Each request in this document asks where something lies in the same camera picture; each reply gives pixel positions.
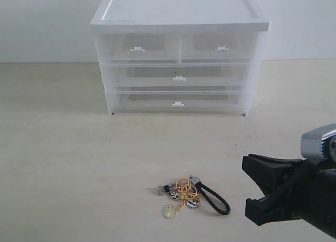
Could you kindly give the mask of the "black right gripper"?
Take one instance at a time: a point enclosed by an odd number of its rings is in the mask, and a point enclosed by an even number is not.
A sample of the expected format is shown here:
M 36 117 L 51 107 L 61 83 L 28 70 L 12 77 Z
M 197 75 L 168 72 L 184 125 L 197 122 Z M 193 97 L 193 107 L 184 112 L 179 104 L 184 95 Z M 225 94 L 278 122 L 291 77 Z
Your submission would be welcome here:
M 258 154 L 244 156 L 242 170 L 264 194 L 260 199 L 246 199 L 245 216 L 258 226 L 302 219 L 335 238 L 335 169 L 302 177 L 286 193 L 276 193 L 301 169 L 302 162 Z

